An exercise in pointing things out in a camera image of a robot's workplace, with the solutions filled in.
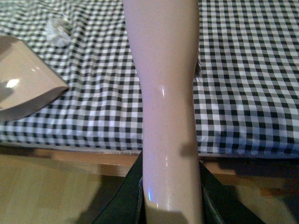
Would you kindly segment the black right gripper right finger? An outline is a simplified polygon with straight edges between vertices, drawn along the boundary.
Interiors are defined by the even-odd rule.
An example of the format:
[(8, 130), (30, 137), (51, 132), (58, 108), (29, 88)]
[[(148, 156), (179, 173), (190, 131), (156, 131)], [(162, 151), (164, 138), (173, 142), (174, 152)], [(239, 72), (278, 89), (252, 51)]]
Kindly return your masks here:
[(241, 203), (234, 193), (200, 162), (200, 178), (206, 224), (263, 224), (257, 215)]

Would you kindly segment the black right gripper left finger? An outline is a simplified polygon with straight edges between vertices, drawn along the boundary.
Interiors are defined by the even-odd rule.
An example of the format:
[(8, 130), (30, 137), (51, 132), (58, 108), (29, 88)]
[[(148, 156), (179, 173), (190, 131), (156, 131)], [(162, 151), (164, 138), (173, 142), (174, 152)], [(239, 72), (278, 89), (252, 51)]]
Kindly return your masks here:
[(121, 182), (116, 193), (94, 219), (94, 224), (143, 224), (142, 153)]

